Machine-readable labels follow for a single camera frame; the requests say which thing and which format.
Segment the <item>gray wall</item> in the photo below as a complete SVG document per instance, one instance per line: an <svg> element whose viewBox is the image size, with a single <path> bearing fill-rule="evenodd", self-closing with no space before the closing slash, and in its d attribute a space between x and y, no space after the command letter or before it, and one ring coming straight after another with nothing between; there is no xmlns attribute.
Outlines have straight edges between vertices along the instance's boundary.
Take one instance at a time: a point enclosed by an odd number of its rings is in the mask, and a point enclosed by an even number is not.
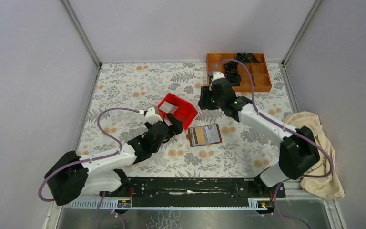
<svg viewBox="0 0 366 229"><path fill-rule="evenodd" d="M281 60L314 0L71 0L104 62L205 60L264 52Z"/></svg>
<svg viewBox="0 0 366 229"><path fill-rule="evenodd" d="M366 228L366 1L324 1L288 70L301 109L334 145L346 225Z"/></svg>
<svg viewBox="0 0 366 229"><path fill-rule="evenodd" d="M0 0L0 229L41 228L37 190L72 150L94 77L58 0Z"/></svg>

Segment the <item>floral pattern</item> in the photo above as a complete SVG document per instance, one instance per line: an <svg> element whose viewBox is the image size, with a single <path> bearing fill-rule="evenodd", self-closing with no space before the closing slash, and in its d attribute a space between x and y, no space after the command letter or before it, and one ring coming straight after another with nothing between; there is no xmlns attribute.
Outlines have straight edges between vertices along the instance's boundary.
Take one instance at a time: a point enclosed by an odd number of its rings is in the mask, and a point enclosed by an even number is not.
<svg viewBox="0 0 366 229"><path fill-rule="evenodd" d="M291 113L280 67L269 63L273 88L255 93L257 106L282 120ZM78 154L94 154L118 144L97 127L100 112L112 107L147 109L169 92L194 104L198 115L190 126L217 123L222 143L190 147L186 133L163 144L150 159L123 169L131 177L254 177L277 163L278 148L249 126L219 111L201 111L200 88L206 85L205 63L104 64L93 96ZM250 93L238 93L250 97ZM101 126L124 144L146 132L143 116L127 111L103 115Z"/></svg>

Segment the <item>beige cloth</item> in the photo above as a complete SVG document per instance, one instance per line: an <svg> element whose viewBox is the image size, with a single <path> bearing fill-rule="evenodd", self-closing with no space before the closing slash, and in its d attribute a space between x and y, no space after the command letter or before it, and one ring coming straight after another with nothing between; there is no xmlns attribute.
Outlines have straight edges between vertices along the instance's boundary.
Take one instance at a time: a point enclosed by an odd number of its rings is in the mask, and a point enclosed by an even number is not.
<svg viewBox="0 0 366 229"><path fill-rule="evenodd" d="M284 122L293 125L297 128L306 126L310 128L314 134L315 142L320 145L333 159L333 165L336 164L335 150L332 147L329 139L326 138L319 117L311 112L300 112L290 114L284 118ZM330 164L325 155L319 151L320 160L313 165L306 174L322 175L329 171ZM336 170L333 169L333 174L324 178L304 177L300 183L301 187L306 191L320 197L342 199L345 197L345 192L337 177Z"/></svg>

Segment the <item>wooden tray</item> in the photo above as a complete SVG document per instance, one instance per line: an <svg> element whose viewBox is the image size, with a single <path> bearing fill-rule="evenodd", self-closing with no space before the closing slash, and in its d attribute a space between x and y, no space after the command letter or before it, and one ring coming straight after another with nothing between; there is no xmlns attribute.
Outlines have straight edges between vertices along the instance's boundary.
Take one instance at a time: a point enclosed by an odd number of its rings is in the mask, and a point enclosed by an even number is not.
<svg viewBox="0 0 366 229"><path fill-rule="evenodd" d="M256 59L260 63L245 63L244 65L249 69L252 75L255 92L269 92L272 88L269 71L267 69L266 59L263 53L254 53ZM236 53L209 53L207 54L207 74L214 68L214 66L222 60L235 59ZM224 64L218 66L217 70L224 73ZM241 85L233 86L233 90L236 92L251 92L252 87L250 86L250 79L246 70L238 64L238 73L241 75ZM207 85L210 85L210 79L207 77Z"/></svg>

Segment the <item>red box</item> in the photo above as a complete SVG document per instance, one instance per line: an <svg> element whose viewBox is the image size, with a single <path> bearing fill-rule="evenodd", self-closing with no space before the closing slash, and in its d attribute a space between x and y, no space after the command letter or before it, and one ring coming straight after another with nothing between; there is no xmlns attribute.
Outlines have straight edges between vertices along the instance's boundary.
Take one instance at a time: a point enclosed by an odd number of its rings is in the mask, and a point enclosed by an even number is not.
<svg viewBox="0 0 366 229"><path fill-rule="evenodd" d="M168 93L161 103L158 104L159 113L162 118L169 120L166 117L166 113L160 109L161 105L164 102L168 102L173 106L178 106L177 110L172 114L176 119L183 122L183 128L187 130L190 126L196 115L198 114L197 110L193 106L193 104L189 103L186 100L183 100L172 93Z"/></svg>

